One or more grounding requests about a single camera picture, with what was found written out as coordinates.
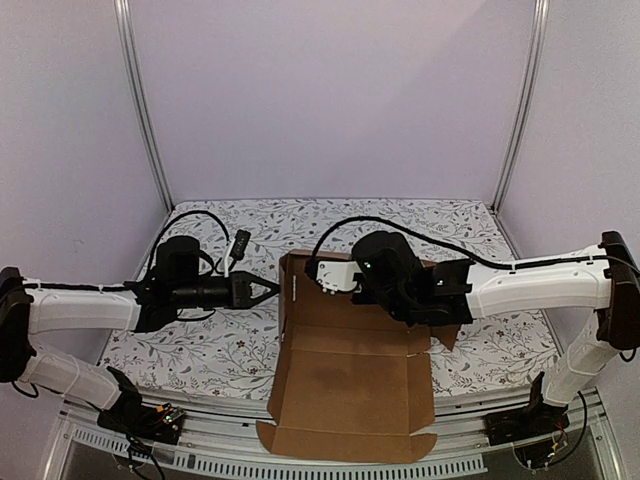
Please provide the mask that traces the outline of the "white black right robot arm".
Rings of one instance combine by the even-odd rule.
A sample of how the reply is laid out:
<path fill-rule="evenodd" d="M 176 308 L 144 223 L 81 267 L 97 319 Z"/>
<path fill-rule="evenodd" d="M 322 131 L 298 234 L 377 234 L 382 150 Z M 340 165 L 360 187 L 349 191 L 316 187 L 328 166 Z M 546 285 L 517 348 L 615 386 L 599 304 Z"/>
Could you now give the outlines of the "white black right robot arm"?
<path fill-rule="evenodd" d="M 556 257 L 499 264 L 466 253 L 425 266 L 400 233 L 376 231 L 353 246 L 364 286 L 394 320 L 409 327 L 462 325 L 527 310 L 583 309 L 578 336 L 549 367 L 540 397 L 517 427 L 537 436 L 617 354 L 639 346 L 639 269 L 622 235 Z"/>

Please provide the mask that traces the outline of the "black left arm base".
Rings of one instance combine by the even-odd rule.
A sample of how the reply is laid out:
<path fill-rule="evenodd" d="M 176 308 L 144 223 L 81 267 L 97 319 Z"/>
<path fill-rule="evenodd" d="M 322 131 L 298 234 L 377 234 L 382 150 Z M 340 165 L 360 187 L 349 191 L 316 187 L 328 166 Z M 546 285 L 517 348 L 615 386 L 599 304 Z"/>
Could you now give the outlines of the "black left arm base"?
<path fill-rule="evenodd" d="M 186 418 L 185 411 L 171 403 L 145 406 L 136 386 L 119 370 L 107 371 L 118 384 L 120 395 L 109 409 L 102 409 L 97 425 L 101 428 L 169 445 L 176 445 Z"/>

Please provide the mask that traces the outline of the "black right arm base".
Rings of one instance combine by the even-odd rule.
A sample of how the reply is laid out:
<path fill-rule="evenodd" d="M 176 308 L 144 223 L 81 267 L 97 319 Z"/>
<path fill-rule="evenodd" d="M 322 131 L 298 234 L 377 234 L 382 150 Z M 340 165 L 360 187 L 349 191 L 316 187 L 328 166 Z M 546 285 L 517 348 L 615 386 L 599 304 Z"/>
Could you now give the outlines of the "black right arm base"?
<path fill-rule="evenodd" d="M 551 435 L 551 439 L 529 443 L 514 450 L 516 460 L 525 468 L 546 468 L 556 457 L 565 429 L 570 425 L 567 406 L 544 403 L 544 374 L 537 375 L 531 385 L 528 403 L 519 408 L 489 413 L 483 417 L 484 433 L 491 446 L 530 440 Z"/>

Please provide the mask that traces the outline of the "brown cardboard box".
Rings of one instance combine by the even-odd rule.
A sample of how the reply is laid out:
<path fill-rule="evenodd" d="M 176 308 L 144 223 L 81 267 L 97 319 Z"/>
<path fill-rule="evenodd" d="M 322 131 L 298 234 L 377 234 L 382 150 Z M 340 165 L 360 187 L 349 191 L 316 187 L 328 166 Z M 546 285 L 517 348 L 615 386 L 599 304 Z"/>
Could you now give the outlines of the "brown cardboard box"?
<path fill-rule="evenodd" d="M 279 260 L 277 368 L 256 424 L 272 454 L 308 460 L 408 464 L 437 436 L 431 358 L 453 349 L 459 326 L 409 328 L 380 306 L 321 291 L 304 272 L 308 250 Z"/>

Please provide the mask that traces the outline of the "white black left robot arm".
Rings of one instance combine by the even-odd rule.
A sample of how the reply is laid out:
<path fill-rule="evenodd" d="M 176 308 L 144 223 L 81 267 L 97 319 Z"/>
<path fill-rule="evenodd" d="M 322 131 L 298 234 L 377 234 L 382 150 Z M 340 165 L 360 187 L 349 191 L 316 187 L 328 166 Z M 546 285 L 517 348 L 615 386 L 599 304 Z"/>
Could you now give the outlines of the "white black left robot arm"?
<path fill-rule="evenodd" d="M 1 272 L 1 380 L 40 386 L 108 411 L 128 434 L 148 426 L 136 386 L 121 371 L 90 365 L 32 342 L 41 333 L 119 330 L 152 333 L 173 323 L 182 310 L 249 310 L 276 296 L 276 283 L 231 265 L 246 240 L 225 251 L 223 272 L 202 272 L 210 263 L 197 239 L 176 236 L 157 248 L 155 264 L 139 281 L 117 285 L 63 285 L 27 281 L 15 267 Z"/>

